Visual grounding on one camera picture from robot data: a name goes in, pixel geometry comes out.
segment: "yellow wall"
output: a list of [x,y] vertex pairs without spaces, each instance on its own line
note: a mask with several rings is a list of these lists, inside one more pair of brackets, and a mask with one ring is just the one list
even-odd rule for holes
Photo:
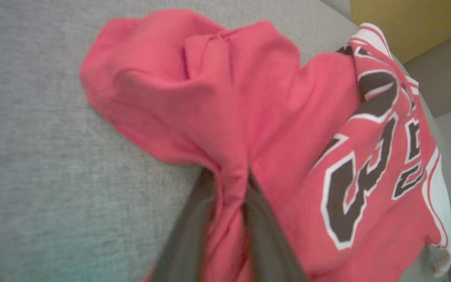
[[451,0],[350,0],[355,24],[380,27],[406,63],[451,37]]

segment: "red jersey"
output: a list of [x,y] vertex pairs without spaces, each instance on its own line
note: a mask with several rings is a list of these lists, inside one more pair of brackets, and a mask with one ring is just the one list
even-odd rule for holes
[[269,22],[229,31],[191,11],[119,18],[81,78],[95,110],[141,149],[214,172],[206,281],[250,278],[249,168],[312,280],[397,280],[425,245],[433,274],[448,270],[440,154],[418,83],[374,25],[301,67]]

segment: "gray wall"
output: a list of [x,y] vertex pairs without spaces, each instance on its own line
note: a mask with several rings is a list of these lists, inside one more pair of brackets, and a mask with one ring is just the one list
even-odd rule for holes
[[405,64],[436,118],[451,111],[451,39]]

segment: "wrinkled fabric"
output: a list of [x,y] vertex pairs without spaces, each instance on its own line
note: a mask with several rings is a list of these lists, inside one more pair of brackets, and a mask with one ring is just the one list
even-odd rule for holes
[[[215,174],[205,281],[250,279],[240,210],[249,169],[308,277],[390,281],[426,244],[441,249],[436,275],[451,261],[448,200],[439,201],[441,208],[430,200],[446,192],[442,178],[433,176],[439,153],[417,82],[391,58],[372,25],[362,25],[341,53],[318,55],[301,67],[297,47],[269,22],[229,31],[191,11],[169,10],[108,21],[85,58],[81,79],[93,108],[142,150]],[[394,82],[374,80],[376,87],[365,93],[363,77],[374,72],[387,72]],[[367,116],[387,95],[395,98],[384,114]],[[418,144],[408,141],[409,124],[421,128],[421,150],[411,162]],[[393,136],[385,153],[381,144],[389,125]],[[329,179],[351,159],[342,207],[344,216],[346,210],[360,216],[336,223],[352,229],[342,241],[332,230],[341,227],[328,223],[335,205],[328,200]],[[375,186],[362,191],[359,182],[374,177],[382,164]],[[432,188],[433,178],[442,186]]]

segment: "gray fabric surface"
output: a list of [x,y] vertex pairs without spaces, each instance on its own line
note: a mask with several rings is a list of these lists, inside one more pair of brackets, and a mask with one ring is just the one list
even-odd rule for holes
[[199,168],[158,162],[115,132],[78,71],[109,18],[171,7],[229,28],[271,20],[304,64],[355,30],[317,0],[0,0],[0,282],[150,270]]
[[345,18],[351,20],[351,4],[349,0],[320,0]]

